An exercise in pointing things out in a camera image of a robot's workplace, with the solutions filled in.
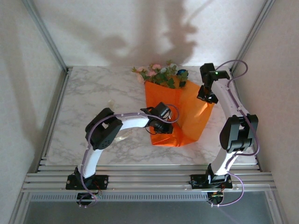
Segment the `orange wrapping paper sheet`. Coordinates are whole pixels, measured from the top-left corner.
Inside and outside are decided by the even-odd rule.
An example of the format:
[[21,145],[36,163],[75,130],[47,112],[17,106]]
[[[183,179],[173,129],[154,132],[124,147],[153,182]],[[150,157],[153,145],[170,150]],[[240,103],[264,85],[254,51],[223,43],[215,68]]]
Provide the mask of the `orange wrapping paper sheet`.
[[179,117],[173,124],[172,134],[151,135],[154,146],[182,147],[199,140],[213,109],[214,104],[209,104],[197,99],[200,86],[187,81],[186,86],[171,89],[150,82],[145,83],[145,99],[147,107],[155,107],[158,103],[172,104],[171,119]]

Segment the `cream ribbon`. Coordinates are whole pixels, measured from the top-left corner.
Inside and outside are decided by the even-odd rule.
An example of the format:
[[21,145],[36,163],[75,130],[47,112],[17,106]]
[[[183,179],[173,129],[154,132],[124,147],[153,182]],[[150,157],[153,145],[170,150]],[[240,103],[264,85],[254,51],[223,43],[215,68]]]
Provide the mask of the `cream ribbon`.
[[[114,105],[115,105],[115,101],[113,99],[110,99],[108,101],[108,107],[112,110],[115,111]],[[114,138],[115,142],[119,142],[122,140],[125,140],[126,138],[128,138],[131,134],[133,133],[132,129],[124,129],[121,130],[117,133],[116,137]]]

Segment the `artificial flower bunch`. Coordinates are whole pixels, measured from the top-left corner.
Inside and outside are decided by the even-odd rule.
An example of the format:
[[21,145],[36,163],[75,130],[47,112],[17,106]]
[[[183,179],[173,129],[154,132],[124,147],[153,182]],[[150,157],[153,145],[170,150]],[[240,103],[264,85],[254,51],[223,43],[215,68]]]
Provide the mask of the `artificial flower bunch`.
[[133,67],[131,71],[141,83],[150,82],[171,89],[185,87],[189,78],[189,71],[179,69],[172,60],[167,61],[165,66],[152,63],[148,67]]

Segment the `wide aluminium extrusion beam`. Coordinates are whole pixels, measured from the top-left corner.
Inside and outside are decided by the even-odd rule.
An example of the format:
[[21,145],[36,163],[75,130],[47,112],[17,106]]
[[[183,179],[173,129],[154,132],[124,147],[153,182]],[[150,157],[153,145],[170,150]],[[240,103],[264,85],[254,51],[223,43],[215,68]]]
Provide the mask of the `wide aluminium extrusion beam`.
[[[204,174],[205,165],[126,165],[97,166],[98,175],[108,175],[107,191],[135,192],[181,192],[191,191],[188,183],[193,174]],[[75,166],[41,165],[35,173],[25,176],[22,192],[64,191],[68,175]],[[233,165],[231,172],[234,191],[244,185],[246,191],[275,190],[276,185],[270,172],[261,172],[257,165]]]

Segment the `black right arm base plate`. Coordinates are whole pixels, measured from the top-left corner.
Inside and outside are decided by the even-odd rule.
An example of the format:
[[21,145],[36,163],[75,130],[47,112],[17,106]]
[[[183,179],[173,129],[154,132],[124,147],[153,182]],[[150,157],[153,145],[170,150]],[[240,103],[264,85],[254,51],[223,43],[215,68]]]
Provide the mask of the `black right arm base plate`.
[[189,184],[192,189],[232,189],[232,180],[231,176],[220,175],[220,176],[211,176],[211,175],[191,175]]

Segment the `aluminium frame post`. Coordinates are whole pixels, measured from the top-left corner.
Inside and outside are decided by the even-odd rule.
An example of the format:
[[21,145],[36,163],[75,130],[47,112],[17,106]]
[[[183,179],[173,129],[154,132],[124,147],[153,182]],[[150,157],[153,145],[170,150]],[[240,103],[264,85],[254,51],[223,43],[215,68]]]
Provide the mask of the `aluminium frame post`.
[[32,18],[33,22],[35,23],[36,27],[38,28],[40,34],[42,35],[45,43],[48,45],[51,53],[53,54],[54,58],[60,65],[61,69],[67,73],[68,67],[65,64],[56,44],[54,43],[46,25],[44,24],[33,0],[21,0],[24,4],[27,12],[29,13],[30,17]]
[[236,60],[243,60],[250,46],[252,45],[258,31],[260,30],[262,24],[267,18],[271,8],[273,7],[276,0],[264,0],[261,9],[259,10],[251,28],[249,29],[246,38],[241,45],[241,48],[236,56]]

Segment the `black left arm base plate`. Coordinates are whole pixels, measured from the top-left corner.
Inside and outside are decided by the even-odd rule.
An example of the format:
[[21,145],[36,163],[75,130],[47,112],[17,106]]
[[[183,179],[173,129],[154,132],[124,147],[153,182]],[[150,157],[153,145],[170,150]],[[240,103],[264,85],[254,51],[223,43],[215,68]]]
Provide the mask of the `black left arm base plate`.
[[[83,178],[84,184],[89,190],[106,190],[108,186],[107,175],[93,175],[88,178]],[[66,190],[84,190],[80,176],[69,175],[67,178]]]

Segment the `aluminium lower frame leg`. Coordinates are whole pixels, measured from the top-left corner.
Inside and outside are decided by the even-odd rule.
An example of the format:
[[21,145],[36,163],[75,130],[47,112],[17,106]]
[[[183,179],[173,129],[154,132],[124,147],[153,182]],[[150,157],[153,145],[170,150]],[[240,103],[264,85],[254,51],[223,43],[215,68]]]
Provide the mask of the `aluminium lower frame leg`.
[[11,218],[8,224],[23,224],[28,206],[30,203],[31,194],[28,192],[20,192],[17,198],[16,204],[14,206]]
[[274,224],[289,224],[285,210],[282,206],[278,192],[266,191],[265,192],[267,203],[270,209],[271,217]]

